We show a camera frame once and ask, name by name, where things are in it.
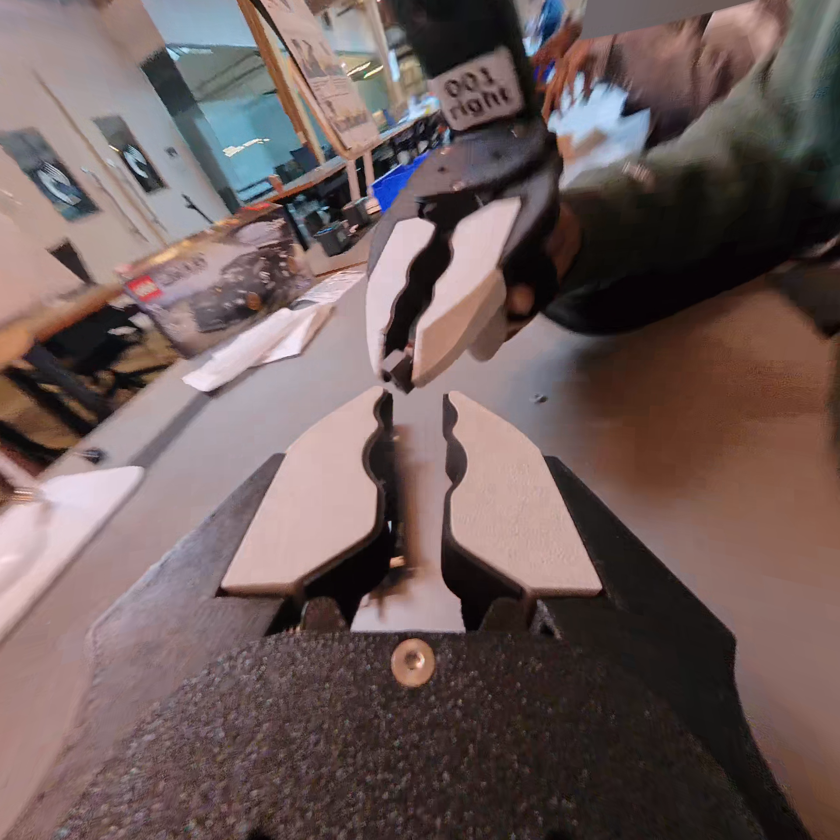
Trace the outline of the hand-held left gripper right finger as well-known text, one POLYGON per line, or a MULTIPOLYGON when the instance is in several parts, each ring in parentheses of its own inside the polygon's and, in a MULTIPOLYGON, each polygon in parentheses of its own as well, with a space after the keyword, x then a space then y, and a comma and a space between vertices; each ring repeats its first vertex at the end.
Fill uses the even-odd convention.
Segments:
POLYGON ((462 392, 443 400, 441 569, 464 622, 511 599, 592 598, 603 584, 539 447, 462 392))

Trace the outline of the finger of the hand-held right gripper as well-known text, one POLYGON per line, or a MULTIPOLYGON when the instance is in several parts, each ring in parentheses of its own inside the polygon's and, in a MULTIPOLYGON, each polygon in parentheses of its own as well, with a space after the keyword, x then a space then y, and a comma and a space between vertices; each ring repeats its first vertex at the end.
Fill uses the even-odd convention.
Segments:
POLYGON ((461 219, 451 260, 434 283, 415 330, 412 385, 424 387, 465 352, 488 361, 508 334, 501 255, 521 210, 518 196, 498 198, 461 219))
POLYGON ((430 245, 435 225, 421 217, 409 217, 387 227, 385 218, 375 228, 367 264, 364 326, 373 372, 389 382, 385 349, 389 331, 395 325, 396 304, 408 289, 414 260, 430 245))

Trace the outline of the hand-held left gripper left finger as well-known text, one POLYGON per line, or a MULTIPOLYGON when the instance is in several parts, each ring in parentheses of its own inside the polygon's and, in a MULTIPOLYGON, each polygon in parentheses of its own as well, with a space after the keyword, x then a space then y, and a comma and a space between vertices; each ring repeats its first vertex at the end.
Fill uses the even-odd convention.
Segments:
POLYGON ((370 389, 325 416, 283 455, 219 591, 333 599, 352 621, 396 556, 393 398, 370 389))

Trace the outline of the small dark lego piece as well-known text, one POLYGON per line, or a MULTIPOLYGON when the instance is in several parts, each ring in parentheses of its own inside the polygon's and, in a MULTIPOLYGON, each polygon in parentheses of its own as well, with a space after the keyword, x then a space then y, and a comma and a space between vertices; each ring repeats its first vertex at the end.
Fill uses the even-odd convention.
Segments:
POLYGON ((398 391, 408 394, 414 389, 413 350, 406 348, 394 350, 381 362, 381 378, 392 384, 398 391))

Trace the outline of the person's right forearm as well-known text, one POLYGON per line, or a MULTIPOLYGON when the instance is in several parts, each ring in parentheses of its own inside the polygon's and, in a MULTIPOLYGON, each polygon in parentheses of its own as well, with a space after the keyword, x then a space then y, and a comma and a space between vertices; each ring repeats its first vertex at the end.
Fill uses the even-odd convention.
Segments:
POLYGON ((791 12, 780 46, 678 138, 562 190, 582 245, 548 319, 630 332, 838 235, 839 6, 791 12))

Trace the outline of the lego set box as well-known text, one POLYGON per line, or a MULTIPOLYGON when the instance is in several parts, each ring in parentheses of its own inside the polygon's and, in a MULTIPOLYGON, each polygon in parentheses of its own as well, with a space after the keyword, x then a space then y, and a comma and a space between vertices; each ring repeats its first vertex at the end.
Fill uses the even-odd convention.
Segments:
POLYGON ((315 283, 291 216, 271 202, 115 270, 125 294, 184 359, 289 307, 315 283))

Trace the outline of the person's right hand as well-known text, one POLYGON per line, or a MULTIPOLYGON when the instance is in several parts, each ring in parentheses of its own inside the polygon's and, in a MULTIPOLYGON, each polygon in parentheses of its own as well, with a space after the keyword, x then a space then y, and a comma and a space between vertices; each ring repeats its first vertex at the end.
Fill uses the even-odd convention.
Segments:
POLYGON ((507 275, 501 275, 504 300, 469 347, 476 361, 492 359, 559 296, 581 245, 581 223, 572 208, 562 203, 551 234, 520 255, 507 275))

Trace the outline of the printed white sheet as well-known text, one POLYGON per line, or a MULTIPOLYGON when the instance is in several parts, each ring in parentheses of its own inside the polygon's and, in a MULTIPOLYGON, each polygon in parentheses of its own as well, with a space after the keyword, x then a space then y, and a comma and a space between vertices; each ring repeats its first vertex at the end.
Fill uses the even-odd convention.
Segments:
POLYGON ((289 309, 298 311, 317 306, 332 306, 347 291, 366 279, 366 269, 362 266, 335 271, 319 278, 317 283, 290 304, 289 309))

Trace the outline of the small black box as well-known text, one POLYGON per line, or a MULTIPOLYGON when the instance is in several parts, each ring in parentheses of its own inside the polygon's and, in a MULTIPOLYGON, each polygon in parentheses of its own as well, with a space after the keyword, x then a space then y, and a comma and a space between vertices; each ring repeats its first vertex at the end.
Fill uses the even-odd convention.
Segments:
POLYGON ((327 257, 339 256, 355 244, 353 230, 345 219, 321 227, 313 239, 327 257))

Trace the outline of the blue bin with white label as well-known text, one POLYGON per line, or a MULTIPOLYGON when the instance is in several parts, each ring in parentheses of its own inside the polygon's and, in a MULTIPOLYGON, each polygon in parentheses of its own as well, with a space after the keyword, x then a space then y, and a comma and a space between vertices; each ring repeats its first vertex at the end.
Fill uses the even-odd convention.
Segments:
POLYGON ((378 203, 382 214, 394 204, 399 193, 430 153, 430 150, 423 152, 414 160, 405 164, 399 164, 391 171, 373 181, 371 185, 372 195, 378 203))

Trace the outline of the white paper bags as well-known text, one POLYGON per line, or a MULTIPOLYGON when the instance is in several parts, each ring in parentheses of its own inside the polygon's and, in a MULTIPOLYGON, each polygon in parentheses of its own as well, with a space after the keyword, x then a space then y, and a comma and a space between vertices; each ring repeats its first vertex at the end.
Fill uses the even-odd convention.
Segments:
POLYGON ((303 309, 281 309, 231 344, 213 353, 209 361, 183 376, 192 389, 214 392, 251 368, 298 357, 332 315, 332 303, 313 303, 303 309))

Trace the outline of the poster on wooden easel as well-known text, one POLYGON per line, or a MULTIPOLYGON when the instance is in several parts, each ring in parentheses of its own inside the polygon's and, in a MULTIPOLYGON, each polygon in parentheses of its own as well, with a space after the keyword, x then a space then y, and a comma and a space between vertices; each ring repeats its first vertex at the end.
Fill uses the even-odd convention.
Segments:
POLYGON ((373 117, 341 67, 307 2, 238 1, 275 84, 280 105, 303 144, 316 150, 316 123, 336 154, 355 161, 380 142, 373 117))

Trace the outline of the white book stand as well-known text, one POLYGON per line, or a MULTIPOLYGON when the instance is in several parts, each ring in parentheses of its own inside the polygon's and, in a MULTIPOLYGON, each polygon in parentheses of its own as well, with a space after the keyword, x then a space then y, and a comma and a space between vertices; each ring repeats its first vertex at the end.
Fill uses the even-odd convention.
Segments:
POLYGON ((144 469, 59 476, 6 504, 1 516, 1 639, 138 489, 144 469))

